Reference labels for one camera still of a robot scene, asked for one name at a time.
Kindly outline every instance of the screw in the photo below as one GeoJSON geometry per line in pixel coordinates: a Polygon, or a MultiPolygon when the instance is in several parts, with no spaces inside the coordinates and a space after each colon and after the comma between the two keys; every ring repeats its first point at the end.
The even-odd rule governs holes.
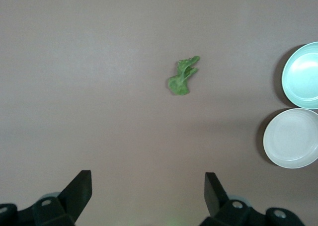
{"type": "Polygon", "coordinates": [[[2,213],[4,213],[4,212],[6,212],[7,210],[8,210],[8,208],[7,208],[7,207],[0,208],[0,214],[2,214],[2,213]]]}
{"type": "Polygon", "coordinates": [[[49,205],[51,203],[51,200],[45,200],[41,203],[42,206],[49,205]]]}
{"type": "Polygon", "coordinates": [[[233,205],[234,208],[237,208],[237,209],[243,208],[242,203],[239,202],[239,201],[234,201],[234,202],[232,203],[232,205],[233,205]]]}
{"type": "Polygon", "coordinates": [[[282,219],[286,218],[286,214],[281,210],[275,210],[274,215],[282,219]]]}

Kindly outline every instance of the turquoise dish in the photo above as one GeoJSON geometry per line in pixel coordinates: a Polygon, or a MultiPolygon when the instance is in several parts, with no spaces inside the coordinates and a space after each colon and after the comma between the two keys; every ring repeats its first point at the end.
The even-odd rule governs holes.
{"type": "Polygon", "coordinates": [[[318,109],[318,42],[299,48],[282,74],[287,98],[301,108],[318,109]]]}

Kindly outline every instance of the plate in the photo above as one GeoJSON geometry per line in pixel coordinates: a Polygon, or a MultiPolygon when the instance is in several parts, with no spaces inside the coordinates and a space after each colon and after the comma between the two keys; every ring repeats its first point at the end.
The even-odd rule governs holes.
{"type": "Polygon", "coordinates": [[[282,73],[287,98],[301,108],[318,109],[318,42],[299,48],[282,73]]]}
{"type": "Polygon", "coordinates": [[[264,149],[275,164],[300,168],[318,159],[318,114],[294,108],[278,114],[268,124],[264,149]]]}

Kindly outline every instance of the leafy vegetable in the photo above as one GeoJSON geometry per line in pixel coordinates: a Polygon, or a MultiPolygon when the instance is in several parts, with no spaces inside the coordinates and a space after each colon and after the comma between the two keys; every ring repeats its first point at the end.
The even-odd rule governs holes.
{"type": "Polygon", "coordinates": [[[177,75],[170,77],[168,81],[169,89],[176,95],[185,95],[189,93],[187,79],[198,71],[191,66],[199,61],[199,56],[187,60],[178,61],[177,75]]]}

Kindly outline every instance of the gray table surface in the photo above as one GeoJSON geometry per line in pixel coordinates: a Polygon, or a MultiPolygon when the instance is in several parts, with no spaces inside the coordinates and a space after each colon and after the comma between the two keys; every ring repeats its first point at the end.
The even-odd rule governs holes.
{"type": "Polygon", "coordinates": [[[262,137],[294,108],[281,72],[317,41],[317,0],[0,0],[0,202],[90,169],[78,226],[196,226],[204,173],[261,213],[318,222],[318,162],[278,167],[262,137]],[[190,93],[176,62],[199,55],[190,93]]]}

